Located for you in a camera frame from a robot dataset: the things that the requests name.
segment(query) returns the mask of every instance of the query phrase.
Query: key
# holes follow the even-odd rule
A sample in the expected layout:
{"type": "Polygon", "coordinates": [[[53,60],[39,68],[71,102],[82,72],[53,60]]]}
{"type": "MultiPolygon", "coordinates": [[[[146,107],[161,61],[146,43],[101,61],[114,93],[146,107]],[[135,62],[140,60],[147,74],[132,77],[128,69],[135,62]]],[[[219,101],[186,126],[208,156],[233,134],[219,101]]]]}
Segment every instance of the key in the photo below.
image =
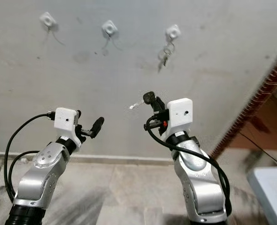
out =
{"type": "Polygon", "coordinates": [[[145,103],[144,100],[141,100],[140,102],[136,102],[133,105],[129,106],[129,109],[134,109],[134,108],[136,108],[139,105],[144,104],[144,103],[145,103]]]}
{"type": "Polygon", "coordinates": [[[163,57],[163,59],[162,59],[162,64],[164,65],[164,66],[166,66],[166,63],[167,63],[167,61],[168,61],[168,55],[166,54],[164,57],[163,57]]]}

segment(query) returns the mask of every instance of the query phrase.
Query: brown door frame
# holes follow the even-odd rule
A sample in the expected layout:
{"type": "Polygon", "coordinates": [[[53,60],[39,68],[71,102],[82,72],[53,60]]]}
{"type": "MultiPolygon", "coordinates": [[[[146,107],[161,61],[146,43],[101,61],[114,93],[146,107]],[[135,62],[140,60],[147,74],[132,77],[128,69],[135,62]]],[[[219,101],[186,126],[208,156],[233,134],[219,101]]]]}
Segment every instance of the brown door frame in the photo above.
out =
{"type": "Polygon", "coordinates": [[[272,66],[270,73],[267,75],[259,89],[251,97],[248,104],[241,111],[239,116],[234,120],[231,127],[225,133],[223,139],[216,148],[210,153],[211,157],[218,158],[224,149],[231,143],[234,137],[240,132],[241,128],[257,113],[259,108],[272,95],[277,88],[277,61],[272,66]]]}

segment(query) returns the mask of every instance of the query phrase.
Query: baseboard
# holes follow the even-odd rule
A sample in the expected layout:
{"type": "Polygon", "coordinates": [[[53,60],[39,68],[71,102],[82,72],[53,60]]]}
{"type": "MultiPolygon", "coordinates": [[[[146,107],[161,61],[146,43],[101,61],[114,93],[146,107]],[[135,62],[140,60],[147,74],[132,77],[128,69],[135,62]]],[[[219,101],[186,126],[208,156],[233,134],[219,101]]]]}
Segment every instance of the baseboard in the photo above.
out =
{"type": "MultiPolygon", "coordinates": [[[[10,152],[8,159],[14,159],[19,152],[10,152]]],[[[0,152],[0,159],[4,158],[4,153],[0,152]]],[[[23,158],[32,160],[33,155],[25,155],[23,158]]],[[[78,163],[100,163],[100,164],[136,164],[136,165],[172,165],[173,160],[169,158],[154,157],[128,157],[128,156],[104,156],[104,155],[78,155],[73,154],[70,162],[78,163]]]]}

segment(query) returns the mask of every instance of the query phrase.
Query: cable connector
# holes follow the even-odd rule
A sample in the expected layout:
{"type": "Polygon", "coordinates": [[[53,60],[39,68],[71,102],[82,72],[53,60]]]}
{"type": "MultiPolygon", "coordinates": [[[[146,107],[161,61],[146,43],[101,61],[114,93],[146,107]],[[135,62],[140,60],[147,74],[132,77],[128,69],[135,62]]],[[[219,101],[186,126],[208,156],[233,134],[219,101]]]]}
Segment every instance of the cable connector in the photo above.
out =
{"type": "Polygon", "coordinates": [[[48,111],[46,114],[47,117],[49,117],[49,120],[55,120],[55,112],[54,111],[48,111]]]}
{"type": "Polygon", "coordinates": [[[170,120],[170,114],[168,109],[164,109],[158,112],[154,112],[154,116],[152,117],[154,120],[159,120],[161,122],[170,120]]]}

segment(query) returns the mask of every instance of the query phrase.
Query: key ring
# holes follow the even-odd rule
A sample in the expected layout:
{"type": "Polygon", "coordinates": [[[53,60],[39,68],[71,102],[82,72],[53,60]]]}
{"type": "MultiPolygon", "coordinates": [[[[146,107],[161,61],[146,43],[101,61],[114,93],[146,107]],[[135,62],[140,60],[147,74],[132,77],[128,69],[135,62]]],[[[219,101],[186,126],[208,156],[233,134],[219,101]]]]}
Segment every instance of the key ring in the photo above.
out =
{"type": "Polygon", "coordinates": [[[171,55],[175,51],[175,45],[172,42],[168,42],[166,46],[163,48],[163,52],[171,55]]]}
{"type": "Polygon", "coordinates": [[[170,49],[162,49],[159,53],[158,53],[158,59],[159,60],[163,60],[166,56],[170,56],[172,54],[170,49]]]}

